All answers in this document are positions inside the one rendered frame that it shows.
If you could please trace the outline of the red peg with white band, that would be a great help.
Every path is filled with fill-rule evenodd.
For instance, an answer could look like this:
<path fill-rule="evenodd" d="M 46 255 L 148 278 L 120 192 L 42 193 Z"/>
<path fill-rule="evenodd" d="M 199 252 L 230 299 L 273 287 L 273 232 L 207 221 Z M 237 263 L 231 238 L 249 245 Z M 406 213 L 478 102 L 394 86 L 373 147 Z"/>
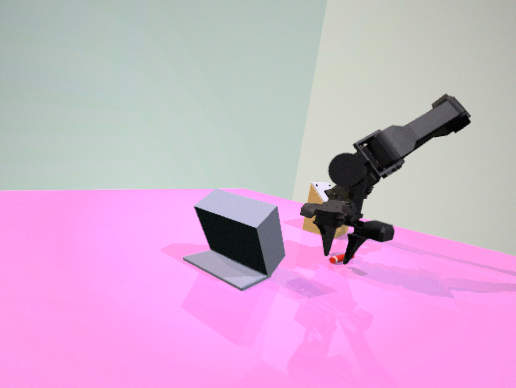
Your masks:
<path fill-rule="evenodd" d="M 329 258 L 329 262 L 333 264 L 333 263 L 341 262 L 341 261 L 343 261 L 343 259 L 344 259 L 344 254 L 340 254 L 340 255 L 336 255 L 336 256 L 331 256 Z"/>

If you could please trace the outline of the dark grey flat panel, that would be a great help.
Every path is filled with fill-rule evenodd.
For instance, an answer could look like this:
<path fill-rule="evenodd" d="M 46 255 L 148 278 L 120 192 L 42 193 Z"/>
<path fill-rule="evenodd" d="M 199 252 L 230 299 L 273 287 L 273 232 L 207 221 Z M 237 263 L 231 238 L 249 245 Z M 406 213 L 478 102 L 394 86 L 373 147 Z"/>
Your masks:
<path fill-rule="evenodd" d="M 183 260 L 243 291 L 286 257 L 278 205 L 214 189 L 194 206 L 208 251 Z"/>

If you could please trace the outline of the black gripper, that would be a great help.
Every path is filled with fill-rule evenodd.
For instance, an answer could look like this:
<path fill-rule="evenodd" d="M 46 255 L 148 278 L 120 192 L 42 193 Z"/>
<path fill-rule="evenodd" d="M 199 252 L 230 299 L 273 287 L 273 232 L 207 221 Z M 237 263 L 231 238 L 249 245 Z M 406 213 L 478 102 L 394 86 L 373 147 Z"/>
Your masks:
<path fill-rule="evenodd" d="M 332 189 L 332 193 L 336 194 L 336 198 L 338 200 L 344 200 L 345 197 L 352 198 L 353 203 L 356 205 L 357 209 L 357 218 L 352 223 L 344 222 L 342 225 L 354 228 L 353 233 L 347 234 L 348 243 L 346 247 L 346 251 L 344 254 L 343 264 L 346 265 L 357 252 L 357 250 L 362 246 L 362 244 L 367 239 L 372 239 L 378 242 L 386 242 L 389 240 L 393 240 L 394 237 L 394 227 L 389 223 L 382 223 L 379 221 L 361 221 L 359 219 L 363 219 L 363 215 L 361 214 L 363 201 L 367 199 L 368 194 L 365 194 L 366 189 L 364 188 L 356 188 L 356 187 L 340 187 L 337 185 L 336 188 Z M 316 207 L 321 204 L 318 203 L 305 203 L 301 207 L 300 215 L 312 218 L 316 215 Z M 321 233 L 322 243 L 324 253 L 323 256 L 328 256 L 332 242 L 334 239 L 336 228 L 332 228 L 331 226 L 326 225 L 318 225 L 317 224 L 317 216 L 315 221 L 313 221 Z"/>

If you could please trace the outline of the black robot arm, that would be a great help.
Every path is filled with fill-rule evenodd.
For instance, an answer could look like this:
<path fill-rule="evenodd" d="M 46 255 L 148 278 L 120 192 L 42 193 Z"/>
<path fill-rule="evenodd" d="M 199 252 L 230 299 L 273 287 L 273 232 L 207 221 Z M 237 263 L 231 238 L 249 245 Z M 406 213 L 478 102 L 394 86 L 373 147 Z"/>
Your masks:
<path fill-rule="evenodd" d="M 352 145 L 355 153 L 334 156 L 329 165 L 329 176 L 336 184 L 333 188 L 364 188 L 369 195 L 381 176 L 384 179 L 401 169 L 404 158 L 422 144 L 434 137 L 456 134 L 471 123 L 469 112 L 447 93 L 432 107 L 405 126 L 389 126 L 369 134 Z M 328 201 L 316 207 L 317 224 L 340 228 L 344 222 L 354 222 L 357 209 L 352 198 L 338 200 L 332 189 L 324 191 Z"/>

